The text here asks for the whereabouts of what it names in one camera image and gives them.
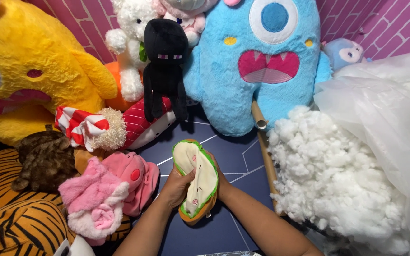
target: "white teddy bear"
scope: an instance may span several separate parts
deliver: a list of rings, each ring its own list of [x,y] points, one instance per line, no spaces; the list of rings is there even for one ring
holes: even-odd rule
[[[109,50],[117,54],[121,76],[121,94],[128,102],[137,102],[144,95],[139,71],[143,71],[149,60],[141,60],[140,44],[144,41],[148,21],[159,18],[151,0],[111,0],[117,15],[119,29],[105,34]]]

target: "cardboard tube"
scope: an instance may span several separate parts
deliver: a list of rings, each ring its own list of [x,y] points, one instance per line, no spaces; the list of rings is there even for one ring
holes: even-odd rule
[[[254,98],[252,99],[251,112],[259,130],[264,130],[268,121],[263,117],[262,111]]]
[[[273,160],[271,160],[271,155],[267,151],[268,148],[268,138],[266,136],[266,132],[259,131],[257,133],[257,136],[259,137],[259,143],[261,145],[261,150],[262,150],[262,157],[263,157],[263,162],[265,165],[265,171],[266,171],[266,177],[268,178],[268,186],[270,187],[270,193],[279,195],[278,191],[275,189],[275,184],[273,184],[273,181],[278,180],[276,177],[276,170],[275,166],[273,165]],[[276,209],[276,200],[273,199],[273,208]]]

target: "pink swirl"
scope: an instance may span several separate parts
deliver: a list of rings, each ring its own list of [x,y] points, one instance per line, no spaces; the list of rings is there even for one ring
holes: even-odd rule
[[[96,229],[107,229],[112,226],[115,221],[113,209],[107,204],[100,204],[91,212],[91,219],[94,221]]]

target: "yellow monster plush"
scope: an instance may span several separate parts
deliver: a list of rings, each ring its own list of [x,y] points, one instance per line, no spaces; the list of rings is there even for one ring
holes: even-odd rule
[[[57,19],[21,0],[0,0],[1,142],[45,131],[58,106],[96,113],[116,96],[108,69]]]

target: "purple eyes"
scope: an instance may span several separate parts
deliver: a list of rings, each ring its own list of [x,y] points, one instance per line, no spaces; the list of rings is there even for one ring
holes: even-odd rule
[[[178,60],[178,59],[181,59],[181,58],[183,58],[183,55],[174,55],[174,60]],[[158,54],[158,59],[167,60],[168,55]]]

